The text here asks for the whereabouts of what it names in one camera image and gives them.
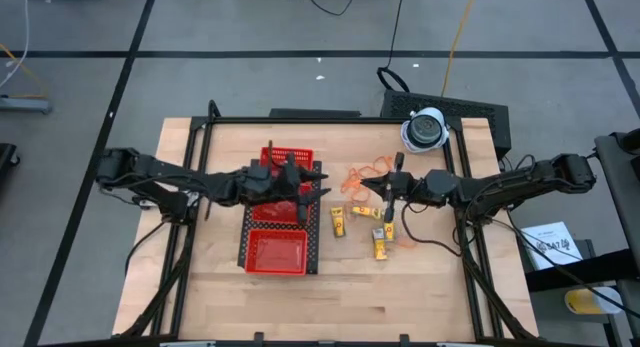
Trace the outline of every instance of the yellow cable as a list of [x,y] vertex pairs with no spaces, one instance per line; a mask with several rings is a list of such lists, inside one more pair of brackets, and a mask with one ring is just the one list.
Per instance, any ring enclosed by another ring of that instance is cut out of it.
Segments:
[[456,38],[453,39],[453,44],[451,45],[451,51],[449,51],[449,62],[447,63],[447,72],[444,75],[444,83],[442,84],[442,92],[440,93],[440,97],[444,97],[444,91],[447,89],[447,83],[449,82],[449,71],[451,70],[451,63],[453,63],[453,54],[456,51],[456,45],[458,44],[458,39],[462,34],[462,30],[464,29],[464,24],[467,23],[467,18],[469,17],[469,11],[471,11],[471,6],[473,6],[474,0],[469,0],[467,2],[467,7],[464,9],[464,15],[460,20],[460,26],[458,27],[458,32],[456,33]]
[[[7,56],[11,57],[11,59],[15,62],[15,63],[19,63],[20,60],[18,60],[16,58],[16,56],[13,55],[13,53],[11,53],[11,51],[9,51],[9,49],[7,47],[5,47],[2,43],[0,43],[0,48],[2,48],[2,50],[4,50],[4,53],[7,54]],[[47,98],[47,87],[44,85],[44,83],[42,83],[42,81],[40,81],[40,79],[38,78],[38,76],[36,76],[35,73],[31,72],[31,70],[24,65],[24,63],[20,64],[20,68],[22,68],[22,70],[24,71],[24,73],[26,73],[29,77],[31,77],[31,79],[33,79],[36,84],[40,87],[40,93],[39,95],[15,95],[15,96],[9,96],[12,98]]]

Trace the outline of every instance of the wooden table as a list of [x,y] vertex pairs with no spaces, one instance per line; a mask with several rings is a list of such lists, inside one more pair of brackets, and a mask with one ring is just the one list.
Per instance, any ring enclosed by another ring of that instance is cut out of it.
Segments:
[[[156,153],[159,159],[182,163],[189,122],[188,118],[165,120]],[[487,121],[466,119],[463,126],[473,176],[497,173]],[[245,274],[236,265],[243,207],[214,206],[208,221],[202,213],[198,220],[179,337],[248,340],[261,331],[267,340],[398,341],[398,336],[406,333],[412,341],[473,341],[460,259],[438,246],[414,244],[401,228],[399,212],[395,221],[398,243],[388,245],[387,261],[373,258],[371,229],[376,223],[372,220],[360,217],[348,221],[347,237],[333,237],[329,209],[348,200],[340,193],[340,185],[349,168],[405,151],[399,129],[397,124],[216,124],[209,173],[248,165],[270,139],[274,146],[313,149],[314,159],[323,162],[323,172],[329,175],[323,187],[333,190],[321,203],[319,274]],[[196,151],[202,136],[199,138]],[[451,145],[456,171],[461,171],[455,136]],[[403,170],[422,176],[431,169],[445,169],[441,150],[406,153]],[[384,207],[374,194],[368,204]],[[402,205],[396,203],[398,211]],[[508,221],[504,213],[497,218]],[[157,211],[142,212],[137,238],[158,221]],[[449,207],[431,208],[419,215],[409,212],[407,223],[417,237],[455,246]],[[156,292],[168,230],[142,245],[132,258],[114,333],[129,327]],[[496,291],[523,326],[537,334],[514,234],[497,224],[486,226],[484,231]],[[490,335],[480,289],[478,295],[485,335]],[[173,296],[167,304],[167,316],[172,304]],[[164,318],[163,331],[168,331],[169,320]]]

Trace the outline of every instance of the red plastic basket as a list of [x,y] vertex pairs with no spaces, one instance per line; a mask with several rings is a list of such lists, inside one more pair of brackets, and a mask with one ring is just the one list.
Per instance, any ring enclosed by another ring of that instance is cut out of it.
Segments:
[[[302,166],[308,170],[313,169],[313,151],[305,149],[292,149],[292,148],[276,148],[271,149],[271,155],[273,161],[277,164],[282,164],[286,161],[287,155],[293,152],[296,160],[296,165]],[[260,152],[260,165],[266,166],[269,162],[269,148],[262,147]],[[273,175],[277,176],[280,173],[280,169],[276,166],[273,168]],[[298,193],[301,195],[311,191],[311,185],[303,184],[300,186]],[[267,203],[259,205],[253,208],[253,220],[256,222],[271,222],[271,223],[284,223],[284,224],[298,224],[297,218],[297,206],[295,202],[282,201],[276,203]]]
[[307,231],[249,231],[246,273],[304,275],[307,271]]

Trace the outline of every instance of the yellow snack bar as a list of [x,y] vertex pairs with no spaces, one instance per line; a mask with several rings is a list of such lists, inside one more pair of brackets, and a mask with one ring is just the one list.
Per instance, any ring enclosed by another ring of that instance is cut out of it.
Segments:
[[331,219],[333,220],[333,234],[336,237],[344,237],[346,231],[344,229],[344,212],[342,207],[331,209]]
[[369,216],[375,219],[382,219],[382,210],[380,208],[370,208],[370,207],[353,207],[351,213],[361,215],[361,216]]
[[396,229],[393,222],[385,222],[384,224],[384,239],[386,241],[394,241],[396,239]]
[[386,260],[387,250],[384,247],[384,230],[376,228],[371,231],[373,233],[373,255],[378,261]]

